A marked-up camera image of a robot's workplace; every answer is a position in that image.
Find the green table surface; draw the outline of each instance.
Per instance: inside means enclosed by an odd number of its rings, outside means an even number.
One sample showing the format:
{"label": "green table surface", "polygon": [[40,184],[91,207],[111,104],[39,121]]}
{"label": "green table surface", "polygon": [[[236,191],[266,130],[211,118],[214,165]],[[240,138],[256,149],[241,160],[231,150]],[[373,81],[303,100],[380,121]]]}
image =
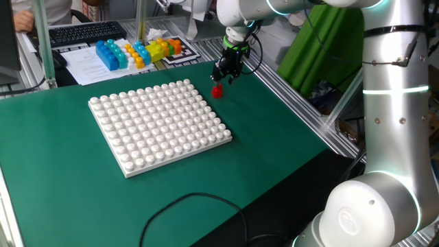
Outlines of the green table surface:
{"label": "green table surface", "polygon": [[[213,99],[212,62],[0,101],[0,163],[26,246],[137,246],[146,220],[190,192],[245,207],[327,148],[255,75]],[[125,178],[87,101],[189,78],[233,140]],[[145,246],[189,246],[236,211],[190,198],[153,221]]]}

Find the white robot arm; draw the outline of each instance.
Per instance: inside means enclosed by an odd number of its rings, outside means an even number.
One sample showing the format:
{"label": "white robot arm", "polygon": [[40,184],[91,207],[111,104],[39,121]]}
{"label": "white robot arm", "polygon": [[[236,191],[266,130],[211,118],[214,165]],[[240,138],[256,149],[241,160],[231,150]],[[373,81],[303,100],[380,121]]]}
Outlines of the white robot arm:
{"label": "white robot arm", "polygon": [[[428,142],[427,41],[421,0],[324,0],[361,8],[365,18],[364,100],[368,163],[363,176],[337,186],[326,208],[293,247],[388,247],[439,214]],[[310,0],[219,0],[228,26],[224,54],[253,21],[312,7]],[[225,57],[212,79],[226,66]]]}

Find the green cloth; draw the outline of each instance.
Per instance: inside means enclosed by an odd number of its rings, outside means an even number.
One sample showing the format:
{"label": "green cloth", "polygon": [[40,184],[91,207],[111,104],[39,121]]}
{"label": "green cloth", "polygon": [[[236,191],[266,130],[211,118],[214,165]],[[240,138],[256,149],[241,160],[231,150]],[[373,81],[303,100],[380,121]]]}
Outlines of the green cloth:
{"label": "green cloth", "polygon": [[[321,5],[313,8],[309,18],[329,54],[336,58],[361,61],[364,32],[361,10]],[[339,61],[328,56],[306,21],[277,73],[303,97],[308,98],[319,81],[326,80],[337,86],[360,66],[360,62]],[[338,89],[345,91],[353,78]]]}
{"label": "green cloth", "polygon": [[[212,62],[0,100],[0,163],[27,247],[137,246],[146,220],[206,192],[245,207],[326,147],[255,75],[211,96]],[[233,140],[124,178],[87,102],[189,78]],[[189,246],[236,211],[189,198],[150,225],[145,246]]]}

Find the white pegboard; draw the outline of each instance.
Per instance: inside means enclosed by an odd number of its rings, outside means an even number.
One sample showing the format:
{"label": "white pegboard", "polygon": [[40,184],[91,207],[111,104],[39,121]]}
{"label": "white pegboard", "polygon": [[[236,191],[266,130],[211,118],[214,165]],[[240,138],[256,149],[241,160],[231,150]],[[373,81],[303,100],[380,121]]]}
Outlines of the white pegboard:
{"label": "white pegboard", "polygon": [[93,97],[88,106],[126,178],[232,140],[188,79]]}

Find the person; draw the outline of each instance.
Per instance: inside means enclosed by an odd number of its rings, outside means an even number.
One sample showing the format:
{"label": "person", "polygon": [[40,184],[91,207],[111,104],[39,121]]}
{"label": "person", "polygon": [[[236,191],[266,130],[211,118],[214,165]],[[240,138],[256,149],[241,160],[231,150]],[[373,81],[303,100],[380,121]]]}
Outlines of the person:
{"label": "person", "polygon": [[[98,6],[102,0],[84,0],[91,6]],[[30,32],[34,26],[32,12],[34,0],[11,0],[14,25],[17,32]],[[48,25],[71,24],[72,0],[44,0]]]}

